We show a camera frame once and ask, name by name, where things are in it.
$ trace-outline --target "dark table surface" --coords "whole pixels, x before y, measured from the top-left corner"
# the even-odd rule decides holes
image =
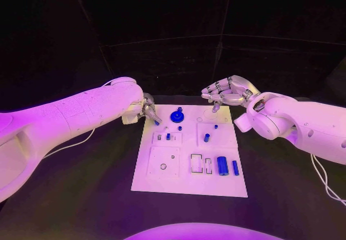
[[[207,105],[191,96],[155,104]],[[245,109],[230,108],[232,119]],[[38,164],[0,212],[5,240],[113,240],[175,223],[243,227],[286,240],[346,239],[346,208],[328,198],[309,155],[285,139],[234,128],[247,198],[131,191],[144,119],[100,126],[89,140]],[[79,142],[87,133],[63,145]],[[346,166],[319,160],[331,189],[346,198]]]

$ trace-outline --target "white cable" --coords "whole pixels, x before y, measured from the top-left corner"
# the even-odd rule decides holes
[[[337,196],[337,194],[334,193],[334,191],[332,191],[331,188],[328,187],[328,175],[327,175],[327,172],[325,172],[325,170],[324,170],[324,167],[322,167],[319,161],[317,160],[317,158],[315,158],[315,156],[314,156],[312,154],[309,154],[309,158],[311,158],[311,164],[312,164],[314,170],[315,170],[315,172],[317,172],[317,174],[318,174],[318,178],[319,178],[321,182],[324,183],[324,189],[325,189],[327,195],[330,196],[330,198],[332,198],[334,200],[340,201],[340,203],[346,206],[346,200],[341,199],[341,198]],[[322,170],[324,179],[322,179],[322,176],[321,176],[321,174],[319,174],[319,171],[318,171],[318,169],[317,169],[317,167],[315,167],[314,160],[315,160],[315,162],[318,163],[318,166],[319,166],[319,168],[321,168],[321,170]]]
[[[102,87],[103,87],[108,83],[110,83],[112,81],[113,81],[113,79],[109,80],[109,81],[102,85]],[[61,147],[60,149],[57,149],[56,151],[53,151],[51,153],[48,153],[41,159],[44,159],[46,157],[48,157],[51,154],[54,154],[54,153],[59,152],[60,150],[67,149],[67,148],[70,148],[70,147],[73,147],[73,146],[84,143],[86,140],[90,138],[93,131],[95,131],[95,128],[92,129],[90,134],[89,134],[89,136],[86,137],[86,139],[84,139],[83,141],[80,141],[80,142],[76,143],[76,144],[72,144],[72,145],[69,145],[69,146]]]

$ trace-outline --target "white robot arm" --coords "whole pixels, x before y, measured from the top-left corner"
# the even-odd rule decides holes
[[[129,77],[59,101],[0,113],[0,202],[27,181],[47,152],[119,116],[123,124],[142,116],[161,122],[152,97]]]
[[[246,108],[233,120],[242,132],[253,128],[263,138],[285,138],[302,151],[346,164],[346,108],[301,102],[278,93],[259,93],[236,75],[204,88],[201,97],[213,101],[213,112],[221,103]]]

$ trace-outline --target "white board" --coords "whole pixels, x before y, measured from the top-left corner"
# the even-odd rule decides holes
[[[170,115],[178,107],[184,119],[174,123]],[[216,113],[211,109],[211,106],[155,105],[162,123],[155,126],[148,119],[144,123],[131,191],[247,197],[229,107],[220,106]],[[226,157],[226,176],[219,175],[220,156]]]

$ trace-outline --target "small blue part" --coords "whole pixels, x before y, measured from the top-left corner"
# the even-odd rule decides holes
[[[170,120],[172,123],[178,124],[184,120],[184,114],[181,113],[183,109],[181,107],[177,108],[177,111],[174,111],[170,114]]]
[[[203,141],[207,143],[208,141],[208,137],[210,137],[210,134],[207,133],[204,136],[203,136]]]
[[[227,167],[227,161],[224,156],[217,157],[217,174],[220,176],[229,175],[229,167]]]
[[[237,164],[234,160],[232,161],[232,169],[233,169],[233,175],[239,176]]]

